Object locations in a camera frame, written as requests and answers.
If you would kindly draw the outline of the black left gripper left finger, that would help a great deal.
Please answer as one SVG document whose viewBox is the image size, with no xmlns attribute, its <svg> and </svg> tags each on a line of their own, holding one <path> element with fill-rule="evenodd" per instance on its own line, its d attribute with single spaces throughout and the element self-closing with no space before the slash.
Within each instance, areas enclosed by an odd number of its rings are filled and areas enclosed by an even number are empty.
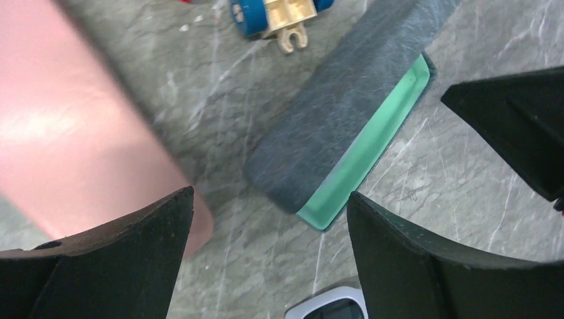
<svg viewBox="0 0 564 319">
<path fill-rule="evenodd" d="M 31 250 L 1 252 L 2 318 L 165 318 L 194 213 L 185 187 Z"/>
</svg>

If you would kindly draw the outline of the white-framed sunglasses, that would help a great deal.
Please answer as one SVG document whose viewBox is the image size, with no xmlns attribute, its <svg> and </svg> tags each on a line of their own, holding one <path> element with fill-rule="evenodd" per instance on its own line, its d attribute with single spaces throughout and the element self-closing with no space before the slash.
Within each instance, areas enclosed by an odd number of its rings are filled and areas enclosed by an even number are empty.
<svg viewBox="0 0 564 319">
<path fill-rule="evenodd" d="M 362 290 L 350 286 L 332 288 L 290 308 L 284 319 L 368 318 Z"/>
</svg>

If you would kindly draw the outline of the grey-blue glasses case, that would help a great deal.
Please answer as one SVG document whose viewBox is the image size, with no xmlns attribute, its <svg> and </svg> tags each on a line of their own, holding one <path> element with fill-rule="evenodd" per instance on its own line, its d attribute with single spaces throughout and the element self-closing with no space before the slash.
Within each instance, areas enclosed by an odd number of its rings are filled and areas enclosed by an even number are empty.
<svg viewBox="0 0 564 319">
<path fill-rule="evenodd" d="M 330 229 L 431 86 L 426 47 L 457 1 L 374 1 L 243 167 L 287 214 Z"/>
</svg>

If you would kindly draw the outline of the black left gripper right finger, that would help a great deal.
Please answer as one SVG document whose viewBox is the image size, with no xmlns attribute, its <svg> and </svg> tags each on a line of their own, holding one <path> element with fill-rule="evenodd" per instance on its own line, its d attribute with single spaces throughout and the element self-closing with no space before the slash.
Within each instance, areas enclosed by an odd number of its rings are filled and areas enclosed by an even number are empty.
<svg viewBox="0 0 564 319">
<path fill-rule="evenodd" d="M 563 262 L 435 234 L 353 192 L 347 221 L 369 318 L 562 318 Z"/>
</svg>

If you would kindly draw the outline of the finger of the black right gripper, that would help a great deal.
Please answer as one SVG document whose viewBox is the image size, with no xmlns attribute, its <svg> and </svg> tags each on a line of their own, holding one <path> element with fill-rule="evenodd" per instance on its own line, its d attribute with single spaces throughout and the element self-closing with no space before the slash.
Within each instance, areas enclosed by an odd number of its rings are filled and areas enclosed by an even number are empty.
<svg viewBox="0 0 564 319">
<path fill-rule="evenodd" d="M 454 84 L 442 103 L 540 196 L 563 198 L 563 67 Z"/>
</svg>

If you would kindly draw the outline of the pink glasses case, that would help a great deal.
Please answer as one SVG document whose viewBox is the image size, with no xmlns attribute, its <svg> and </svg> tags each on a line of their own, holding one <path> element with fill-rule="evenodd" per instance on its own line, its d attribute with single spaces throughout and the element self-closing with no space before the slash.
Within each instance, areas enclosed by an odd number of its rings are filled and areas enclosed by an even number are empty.
<svg viewBox="0 0 564 319">
<path fill-rule="evenodd" d="M 60 239 L 189 184 L 57 2 L 1 2 L 3 195 Z"/>
</svg>

